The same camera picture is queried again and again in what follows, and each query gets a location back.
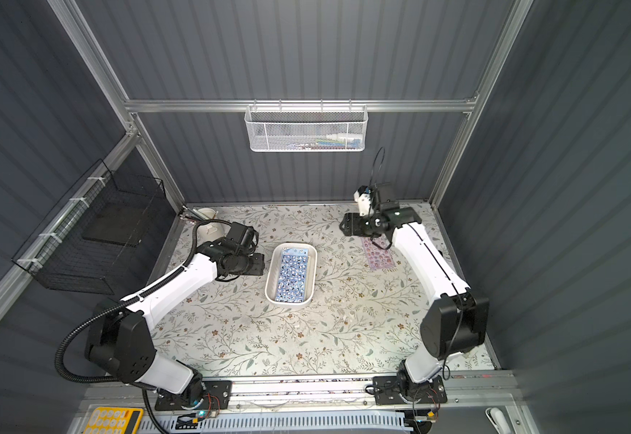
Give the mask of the pink 3D sticker sheet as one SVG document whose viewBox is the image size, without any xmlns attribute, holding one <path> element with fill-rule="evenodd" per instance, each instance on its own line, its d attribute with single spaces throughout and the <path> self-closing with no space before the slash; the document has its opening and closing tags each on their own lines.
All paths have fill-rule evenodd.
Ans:
<svg viewBox="0 0 631 434">
<path fill-rule="evenodd" d="M 362 245 L 367 265 L 372 271 L 388 271 L 396 267 L 391 253 L 374 246 L 369 238 L 363 238 Z"/>
</svg>

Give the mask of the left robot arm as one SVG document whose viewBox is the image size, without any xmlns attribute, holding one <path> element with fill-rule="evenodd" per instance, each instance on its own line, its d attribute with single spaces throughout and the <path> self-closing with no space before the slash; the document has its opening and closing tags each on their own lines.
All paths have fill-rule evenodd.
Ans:
<svg viewBox="0 0 631 434">
<path fill-rule="evenodd" d="M 203 375 L 158 348 L 154 333 L 182 302 L 208 284 L 264 273 L 264 255 L 257 252 L 259 233 L 240 222 L 227 222 L 228 233 L 202 241 L 198 222 L 185 260 L 158 280 L 118 302 L 98 306 L 88 328 L 86 359 L 120 383 L 166 392 L 197 403 L 204 394 Z"/>
</svg>

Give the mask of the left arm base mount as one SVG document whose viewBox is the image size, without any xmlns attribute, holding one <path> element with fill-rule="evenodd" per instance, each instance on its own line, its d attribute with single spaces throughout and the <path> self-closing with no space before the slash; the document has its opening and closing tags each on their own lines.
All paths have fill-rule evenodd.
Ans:
<svg viewBox="0 0 631 434">
<path fill-rule="evenodd" d="M 184 392 L 172 394 L 162 390 L 156 398 L 154 410 L 226 410 L 232 396 L 231 381 L 192 382 Z"/>
</svg>

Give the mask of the items in white basket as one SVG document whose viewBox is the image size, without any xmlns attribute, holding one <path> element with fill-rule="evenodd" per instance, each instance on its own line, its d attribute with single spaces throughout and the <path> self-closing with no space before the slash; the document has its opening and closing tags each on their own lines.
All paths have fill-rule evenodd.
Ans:
<svg viewBox="0 0 631 434">
<path fill-rule="evenodd" d="M 355 133 L 291 137 L 285 144 L 287 149 L 298 150 L 357 150 L 363 146 L 364 135 Z"/>
</svg>

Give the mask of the white object bottom right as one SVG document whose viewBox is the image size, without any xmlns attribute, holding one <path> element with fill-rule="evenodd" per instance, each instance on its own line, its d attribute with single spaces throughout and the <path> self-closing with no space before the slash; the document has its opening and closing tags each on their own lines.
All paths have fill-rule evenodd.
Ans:
<svg viewBox="0 0 631 434">
<path fill-rule="evenodd" d="M 497 434 L 512 434 L 511 425 L 505 417 L 504 412 L 498 407 L 491 407 L 485 410 L 485 414 L 490 424 L 496 430 Z"/>
</svg>

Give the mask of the blue sticker sheet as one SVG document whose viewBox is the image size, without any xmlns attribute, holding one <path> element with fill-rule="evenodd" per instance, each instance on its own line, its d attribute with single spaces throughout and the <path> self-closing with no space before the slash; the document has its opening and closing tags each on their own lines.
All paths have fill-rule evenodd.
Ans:
<svg viewBox="0 0 631 434">
<path fill-rule="evenodd" d="M 275 300 L 282 303 L 301 303 L 306 299 L 308 250 L 288 248 L 281 253 Z"/>
</svg>

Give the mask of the yellow calculator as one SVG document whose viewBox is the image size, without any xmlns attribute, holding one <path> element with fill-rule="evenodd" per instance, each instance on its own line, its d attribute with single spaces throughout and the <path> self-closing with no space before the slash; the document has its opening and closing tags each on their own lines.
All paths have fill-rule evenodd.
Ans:
<svg viewBox="0 0 631 434">
<path fill-rule="evenodd" d="M 97 407 L 87 417 L 84 434 L 135 434 L 145 411 L 140 408 Z"/>
</svg>

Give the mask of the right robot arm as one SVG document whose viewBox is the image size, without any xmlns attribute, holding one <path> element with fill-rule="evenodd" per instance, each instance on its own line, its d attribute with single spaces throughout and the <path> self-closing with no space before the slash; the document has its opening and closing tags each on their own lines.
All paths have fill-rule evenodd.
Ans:
<svg viewBox="0 0 631 434">
<path fill-rule="evenodd" d="M 360 186 L 353 198 L 358 207 L 340 222 L 345 236 L 376 241 L 397 249 L 414 271 L 429 300 L 420 323 L 422 344 L 402 362 L 401 379 L 425 383 L 442 374 L 451 357 L 465 354 L 486 341 L 489 299 L 460 278 L 445 261 L 411 207 L 402 207 L 390 184 Z"/>
</svg>

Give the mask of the cream metal pen bucket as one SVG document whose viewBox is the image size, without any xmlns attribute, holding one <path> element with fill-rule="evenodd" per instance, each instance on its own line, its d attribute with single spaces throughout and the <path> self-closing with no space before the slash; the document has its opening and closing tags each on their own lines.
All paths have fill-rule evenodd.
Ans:
<svg viewBox="0 0 631 434">
<path fill-rule="evenodd" d="M 200 221 L 214 220 L 217 212 L 212 208 L 192 208 L 192 214 Z M 204 242 L 214 242 L 225 235 L 224 227 L 219 222 L 203 224 L 197 230 L 199 244 Z"/>
</svg>

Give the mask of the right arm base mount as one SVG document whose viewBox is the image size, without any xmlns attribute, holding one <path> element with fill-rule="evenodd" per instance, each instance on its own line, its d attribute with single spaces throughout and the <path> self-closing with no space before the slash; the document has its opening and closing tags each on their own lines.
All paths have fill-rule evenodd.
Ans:
<svg viewBox="0 0 631 434">
<path fill-rule="evenodd" d="M 375 376 L 364 391 L 374 397 L 375 403 L 385 405 L 440 406 L 448 401 L 445 385 L 440 376 L 431 381 L 413 383 L 404 373 Z"/>
</svg>

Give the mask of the white plastic storage tray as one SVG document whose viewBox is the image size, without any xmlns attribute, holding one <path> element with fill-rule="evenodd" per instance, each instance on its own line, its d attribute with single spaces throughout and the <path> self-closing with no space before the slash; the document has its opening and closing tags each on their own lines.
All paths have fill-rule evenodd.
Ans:
<svg viewBox="0 0 631 434">
<path fill-rule="evenodd" d="M 273 251 L 265 296 L 286 309 L 306 307 L 315 294 L 317 250 L 306 243 L 285 242 Z"/>
</svg>

